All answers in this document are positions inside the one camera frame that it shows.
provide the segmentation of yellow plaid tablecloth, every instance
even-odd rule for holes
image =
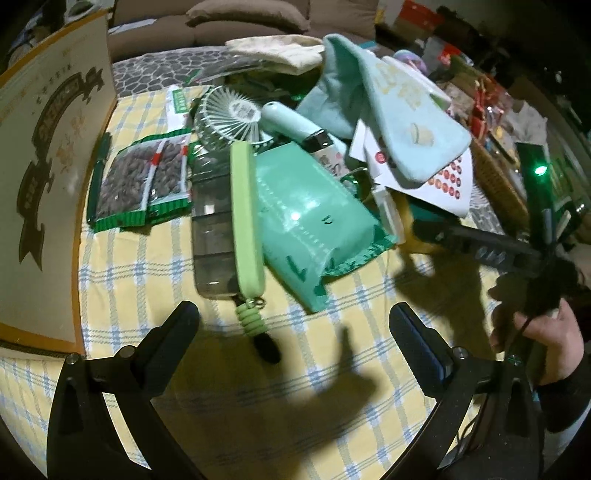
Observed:
[[[201,93],[194,87],[187,97]],[[164,105],[165,91],[121,99],[108,128],[111,158],[166,131]],[[197,294],[190,218],[144,233],[94,234],[84,225],[81,236],[80,310],[89,358],[139,344],[181,300],[197,304],[200,330],[166,392],[152,402],[208,478],[379,479],[434,406],[390,335],[388,313],[396,302],[408,302],[452,345],[492,357],[486,333],[494,305],[486,291],[497,274],[463,258],[390,250],[329,284],[327,310],[313,315],[267,271],[262,314],[283,355],[270,366],[242,334],[232,302]],[[61,361],[0,359],[0,414],[44,472],[60,370]],[[145,465],[114,397],[105,397],[129,457]]]

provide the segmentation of person's hand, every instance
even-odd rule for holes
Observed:
[[[511,308],[510,303],[500,304],[492,313],[494,330],[489,341],[493,351],[500,353],[508,345],[512,333],[520,330],[527,318]],[[547,385],[567,378],[579,366],[584,356],[584,341],[579,324],[565,299],[560,300],[556,318],[540,316],[530,322],[523,335],[547,347],[545,370],[540,385]]]

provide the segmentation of metal screw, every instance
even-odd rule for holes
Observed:
[[[130,358],[134,353],[135,347],[133,345],[125,345],[117,352],[117,355],[121,358]]]
[[[80,359],[80,355],[77,353],[71,353],[66,357],[66,363],[68,365],[74,365]]]
[[[521,365],[521,358],[517,355],[509,355],[505,360],[507,360],[511,365],[515,365],[516,367]]]
[[[468,353],[468,350],[466,350],[462,346],[455,346],[454,348],[452,348],[452,352],[453,352],[453,355],[459,360],[465,360],[466,358],[468,358],[470,356],[470,354]]]

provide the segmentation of green label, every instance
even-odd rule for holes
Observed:
[[[175,113],[187,113],[189,111],[187,99],[185,98],[182,89],[173,91],[173,102]]]

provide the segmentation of card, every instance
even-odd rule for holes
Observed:
[[[365,153],[363,151],[363,145],[365,143],[365,129],[365,122],[361,119],[357,120],[357,127],[355,128],[353,141],[349,147],[349,156],[362,162],[365,162]]]
[[[369,173],[376,184],[431,203],[458,217],[468,214],[473,184],[470,148],[424,184],[412,183],[400,173],[369,127],[365,131],[364,150]]]

